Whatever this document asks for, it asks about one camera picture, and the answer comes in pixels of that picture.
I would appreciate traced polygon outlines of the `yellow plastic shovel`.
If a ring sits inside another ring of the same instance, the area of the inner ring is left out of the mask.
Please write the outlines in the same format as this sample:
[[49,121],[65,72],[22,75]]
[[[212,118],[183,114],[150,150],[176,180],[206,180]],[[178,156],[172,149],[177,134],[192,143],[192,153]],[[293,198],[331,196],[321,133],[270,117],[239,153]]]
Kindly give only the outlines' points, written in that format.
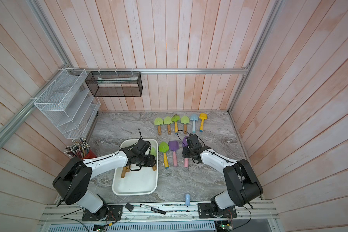
[[207,116],[206,113],[201,113],[201,114],[199,115],[199,118],[201,119],[201,125],[200,125],[199,131],[200,131],[200,132],[203,132],[203,131],[204,131],[204,123],[205,123],[205,121],[207,120],[208,116]]

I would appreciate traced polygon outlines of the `bright green yellow-handled shovel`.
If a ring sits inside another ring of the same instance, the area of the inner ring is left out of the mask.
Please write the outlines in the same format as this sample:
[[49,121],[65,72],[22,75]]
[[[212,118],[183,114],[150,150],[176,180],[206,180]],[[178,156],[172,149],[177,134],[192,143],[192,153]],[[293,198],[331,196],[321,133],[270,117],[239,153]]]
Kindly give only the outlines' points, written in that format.
[[180,116],[179,115],[173,115],[172,116],[172,122],[174,123],[174,125],[175,125],[175,134],[177,134],[178,133],[178,124],[177,124],[177,122],[180,120]]

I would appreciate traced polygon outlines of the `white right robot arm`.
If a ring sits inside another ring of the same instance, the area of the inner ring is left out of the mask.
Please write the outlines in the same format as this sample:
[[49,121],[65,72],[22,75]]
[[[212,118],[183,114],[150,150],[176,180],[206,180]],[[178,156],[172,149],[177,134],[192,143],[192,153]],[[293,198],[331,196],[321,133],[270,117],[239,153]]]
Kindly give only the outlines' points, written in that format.
[[210,203],[198,204],[200,218],[233,217],[235,206],[242,207],[263,194],[263,188],[250,163],[233,160],[202,145],[196,134],[185,137],[183,157],[208,165],[223,174],[227,190],[212,197]]

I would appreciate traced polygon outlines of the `green shovel wooden handle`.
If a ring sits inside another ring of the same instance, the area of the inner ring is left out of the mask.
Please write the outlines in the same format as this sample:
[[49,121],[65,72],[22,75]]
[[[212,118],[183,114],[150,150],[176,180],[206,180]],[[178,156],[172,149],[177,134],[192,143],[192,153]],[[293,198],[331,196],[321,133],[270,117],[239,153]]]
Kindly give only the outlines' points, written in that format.
[[158,135],[161,136],[161,125],[163,125],[163,119],[156,118],[154,120],[154,125],[157,126]]
[[168,134],[171,134],[171,124],[173,123],[172,122],[172,118],[171,117],[165,117],[163,122],[164,122],[165,125],[167,125]]

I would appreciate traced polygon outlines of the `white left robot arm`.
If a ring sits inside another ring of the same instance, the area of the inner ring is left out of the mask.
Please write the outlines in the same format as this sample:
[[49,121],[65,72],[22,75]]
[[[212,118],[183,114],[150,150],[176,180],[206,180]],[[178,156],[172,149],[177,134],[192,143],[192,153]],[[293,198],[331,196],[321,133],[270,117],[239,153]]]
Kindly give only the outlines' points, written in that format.
[[79,205],[91,213],[96,220],[104,220],[109,215],[108,204],[99,195],[88,190],[89,182],[94,177],[135,164],[153,167],[156,158],[151,155],[151,143],[139,139],[135,144],[118,151],[93,159],[74,157],[69,160],[53,181],[53,187],[67,205]]

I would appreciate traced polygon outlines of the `light blue shovel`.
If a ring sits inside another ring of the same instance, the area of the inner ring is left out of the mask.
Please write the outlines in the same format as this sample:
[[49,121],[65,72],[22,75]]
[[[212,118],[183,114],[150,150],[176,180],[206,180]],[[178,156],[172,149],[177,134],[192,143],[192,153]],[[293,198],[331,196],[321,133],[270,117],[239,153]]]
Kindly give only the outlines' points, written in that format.
[[192,133],[196,133],[196,122],[198,121],[197,114],[192,114],[190,120],[192,121]]

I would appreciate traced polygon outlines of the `pink handled purple shovel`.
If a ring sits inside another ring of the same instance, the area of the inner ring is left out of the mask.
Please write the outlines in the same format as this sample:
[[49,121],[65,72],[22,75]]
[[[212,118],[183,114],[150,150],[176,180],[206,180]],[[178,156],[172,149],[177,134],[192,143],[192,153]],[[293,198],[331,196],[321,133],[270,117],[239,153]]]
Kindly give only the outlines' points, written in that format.
[[174,164],[174,167],[177,167],[178,163],[177,163],[176,151],[179,149],[178,141],[175,141],[175,140],[169,141],[168,145],[169,145],[169,149],[173,152],[173,164]]

